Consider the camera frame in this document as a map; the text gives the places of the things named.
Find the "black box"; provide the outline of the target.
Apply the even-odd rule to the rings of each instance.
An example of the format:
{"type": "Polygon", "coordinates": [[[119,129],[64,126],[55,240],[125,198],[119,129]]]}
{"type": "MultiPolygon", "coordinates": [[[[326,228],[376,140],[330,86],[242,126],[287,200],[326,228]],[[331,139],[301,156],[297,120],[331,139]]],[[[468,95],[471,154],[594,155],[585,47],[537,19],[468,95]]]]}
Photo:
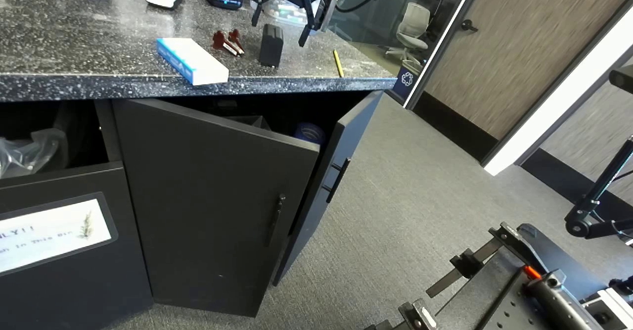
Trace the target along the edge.
{"type": "Polygon", "coordinates": [[[283,29],[274,24],[263,26],[258,61],[262,66],[278,68],[283,51],[283,29]]]}

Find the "blue and white box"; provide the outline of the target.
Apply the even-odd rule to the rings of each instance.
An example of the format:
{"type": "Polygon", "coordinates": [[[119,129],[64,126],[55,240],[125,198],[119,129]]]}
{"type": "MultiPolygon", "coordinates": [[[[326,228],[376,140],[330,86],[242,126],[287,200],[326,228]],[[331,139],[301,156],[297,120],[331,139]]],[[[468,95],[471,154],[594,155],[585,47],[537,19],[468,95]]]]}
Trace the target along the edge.
{"type": "Polygon", "coordinates": [[[158,38],[157,53],[194,86],[224,84],[229,70],[190,38],[158,38]]]}

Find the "clear plastic container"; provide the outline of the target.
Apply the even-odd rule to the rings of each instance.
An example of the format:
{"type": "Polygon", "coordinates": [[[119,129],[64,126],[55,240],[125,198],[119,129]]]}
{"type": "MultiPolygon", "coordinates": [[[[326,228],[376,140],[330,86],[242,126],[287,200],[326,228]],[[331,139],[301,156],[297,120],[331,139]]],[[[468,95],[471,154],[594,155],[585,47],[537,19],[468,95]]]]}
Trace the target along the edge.
{"type": "Polygon", "coordinates": [[[287,0],[270,0],[263,3],[258,22],[262,20],[263,14],[266,14],[277,22],[290,24],[292,26],[300,27],[308,23],[305,9],[299,8],[287,0]]]}

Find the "red clamp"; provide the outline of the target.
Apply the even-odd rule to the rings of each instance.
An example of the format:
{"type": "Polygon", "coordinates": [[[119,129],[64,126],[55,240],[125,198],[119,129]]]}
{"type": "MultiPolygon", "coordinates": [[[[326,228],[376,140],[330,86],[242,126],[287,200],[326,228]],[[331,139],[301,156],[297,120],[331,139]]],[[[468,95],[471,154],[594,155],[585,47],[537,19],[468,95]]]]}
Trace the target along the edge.
{"type": "Polygon", "coordinates": [[[228,33],[228,40],[231,43],[235,44],[235,46],[239,49],[240,55],[244,55],[245,51],[242,44],[240,43],[239,37],[240,37],[240,32],[238,29],[233,29],[231,32],[228,33]]]}
{"type": "Polygon", "coordinates": [[[231,55],[233,56],[240,57],[241,53],[239,48],[235,44],[228,41],[222,31],[215,32],[213,34],[212,41],[212,48],[216,50],[225,50],[226,52],[231,53],[231,55]]]}

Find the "white office chair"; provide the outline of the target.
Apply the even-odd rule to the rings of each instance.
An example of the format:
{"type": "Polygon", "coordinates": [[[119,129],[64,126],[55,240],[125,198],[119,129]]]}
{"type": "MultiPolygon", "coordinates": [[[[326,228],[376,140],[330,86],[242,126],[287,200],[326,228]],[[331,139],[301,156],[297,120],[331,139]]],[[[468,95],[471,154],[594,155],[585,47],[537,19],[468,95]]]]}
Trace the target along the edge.
{"type": "Polygon", "coordinates": [[[421,64],[413,54],[429,48],[428,44],[421,39],[427,31],[429,23],[430,10],[428,8],[413,1],[407,3],[403,19],[396,30],[396,39],[403,47],[391,47],[384,55],[398,55],[402,61],[413,61],[416,64],[421,64]]]}

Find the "blue container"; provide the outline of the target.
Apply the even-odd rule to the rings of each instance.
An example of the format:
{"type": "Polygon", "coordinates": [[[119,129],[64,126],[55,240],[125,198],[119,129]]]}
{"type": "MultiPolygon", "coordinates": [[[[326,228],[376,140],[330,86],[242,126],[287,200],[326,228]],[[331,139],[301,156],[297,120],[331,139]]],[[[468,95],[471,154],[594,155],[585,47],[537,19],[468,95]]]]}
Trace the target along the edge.
{"type": "Polygon", "coordinates": [[[301,139],[303,141],[316,143],[323,145],[326,141],[326,133],[321,127],[313,123],[300,122],[295,128],[294,138],[301,139]]]}

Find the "blue recycling bin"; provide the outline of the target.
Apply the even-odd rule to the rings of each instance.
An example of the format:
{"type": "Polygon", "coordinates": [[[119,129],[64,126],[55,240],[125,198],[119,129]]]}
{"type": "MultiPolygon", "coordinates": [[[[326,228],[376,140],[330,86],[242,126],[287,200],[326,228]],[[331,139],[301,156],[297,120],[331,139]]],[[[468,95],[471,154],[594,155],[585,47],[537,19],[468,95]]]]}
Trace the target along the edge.
{"type": "Polygon", "coordinates": [[[393,87],[393,93],[402,102],[407,100],[413,90],[414,84],[420,77],[421,66],[414,61],[405,60],[397,74],[397,80],[393,87]]]}

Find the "narrow black cabinet door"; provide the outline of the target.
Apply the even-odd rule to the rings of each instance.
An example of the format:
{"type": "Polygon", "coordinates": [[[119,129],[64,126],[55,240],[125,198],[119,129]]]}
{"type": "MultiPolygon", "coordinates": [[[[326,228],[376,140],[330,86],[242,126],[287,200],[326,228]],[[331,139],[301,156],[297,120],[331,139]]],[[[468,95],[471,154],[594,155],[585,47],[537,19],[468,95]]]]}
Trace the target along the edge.
{"type": "Polygon", "coordinates": [[[323,129],[326,141],[321,145],[314,176],[308,183],[296,221],[291,227],[287,247],[272,281],[273,285],[278,286],[282,282],[318,229],[329,206],[325,202],[327,192],[321,186],[332,185],[338,174],[330,165],[341,165],[344,159],[353,158],[382,96],[383,91],[360,91],[336,94],[333,98],[321,97],[317,100],[316,116],[314,119],[308,119],[308,122],[323,129]]]}

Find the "large black cabinet door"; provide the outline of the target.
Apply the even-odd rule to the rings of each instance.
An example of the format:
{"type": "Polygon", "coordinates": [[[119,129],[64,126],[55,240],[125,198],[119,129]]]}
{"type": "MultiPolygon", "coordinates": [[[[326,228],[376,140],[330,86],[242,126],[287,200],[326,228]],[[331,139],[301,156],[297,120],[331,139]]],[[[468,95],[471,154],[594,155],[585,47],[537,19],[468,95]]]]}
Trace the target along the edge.
{"type": "Polygon", "coordinates": [[[113,109],[154,301],[255,317],[319,146],[156,98],[113,109]]]}

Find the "wooden door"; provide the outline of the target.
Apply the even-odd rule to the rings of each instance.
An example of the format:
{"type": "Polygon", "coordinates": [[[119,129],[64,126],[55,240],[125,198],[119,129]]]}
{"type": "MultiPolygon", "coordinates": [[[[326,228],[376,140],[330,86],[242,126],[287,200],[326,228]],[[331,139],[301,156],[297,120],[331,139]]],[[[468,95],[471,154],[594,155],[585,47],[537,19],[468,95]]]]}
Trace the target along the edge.
{"type": "Polygon", "coordinates": [[[502,139],[625,0],[474,0],[425,91],[502,139]]]}

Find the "clear plastic bag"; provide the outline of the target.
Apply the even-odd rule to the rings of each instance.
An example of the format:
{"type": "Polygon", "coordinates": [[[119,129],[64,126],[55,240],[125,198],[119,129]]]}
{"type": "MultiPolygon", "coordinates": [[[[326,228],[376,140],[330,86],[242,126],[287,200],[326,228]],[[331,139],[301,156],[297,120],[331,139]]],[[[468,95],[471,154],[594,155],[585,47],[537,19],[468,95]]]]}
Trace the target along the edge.
{"type": "Polygon", "coordinates": [[[60,129],[34,131],[28,139],[0,138],[0,179],[61,170],[68,163],[68,139],[60,129]]]}

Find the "white sign label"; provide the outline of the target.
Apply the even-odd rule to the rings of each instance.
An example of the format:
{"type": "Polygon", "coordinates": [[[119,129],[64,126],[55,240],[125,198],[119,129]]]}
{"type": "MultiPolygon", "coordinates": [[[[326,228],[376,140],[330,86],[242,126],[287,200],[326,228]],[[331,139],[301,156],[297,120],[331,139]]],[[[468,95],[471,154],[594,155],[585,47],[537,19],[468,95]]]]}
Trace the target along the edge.
{"type": "Polygon", "coordinates": [[[102,192],[0,214],[0,277],[115,242],[102,192]]]}

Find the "black bin panel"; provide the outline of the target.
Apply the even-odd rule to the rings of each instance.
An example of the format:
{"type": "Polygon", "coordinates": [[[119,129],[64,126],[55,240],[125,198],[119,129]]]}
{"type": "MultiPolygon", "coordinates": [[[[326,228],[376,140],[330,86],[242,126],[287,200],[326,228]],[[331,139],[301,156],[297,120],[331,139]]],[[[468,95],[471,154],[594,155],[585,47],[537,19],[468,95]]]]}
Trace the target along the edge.
{"type": "Polygon", "coordinates": [[[100,330],[152,305],[122,162],[0,180],[0,220],[91,199],[111,239],[0,272],[0,330],[100,330]]]}

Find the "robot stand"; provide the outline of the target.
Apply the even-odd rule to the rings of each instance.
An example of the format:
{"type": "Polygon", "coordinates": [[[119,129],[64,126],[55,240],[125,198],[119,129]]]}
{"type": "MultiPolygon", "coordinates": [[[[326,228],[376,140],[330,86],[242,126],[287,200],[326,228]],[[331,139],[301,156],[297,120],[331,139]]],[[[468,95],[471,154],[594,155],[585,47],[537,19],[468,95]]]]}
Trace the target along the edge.
{"type": "Polygon", "coordinates": [[[633,275],[605,283],[531,224],[489,233],[427,289],[432,298],[466,279],[438,312],[418,299],[398,308],[400,323],[364,330],[633,330],[633,275]]]}

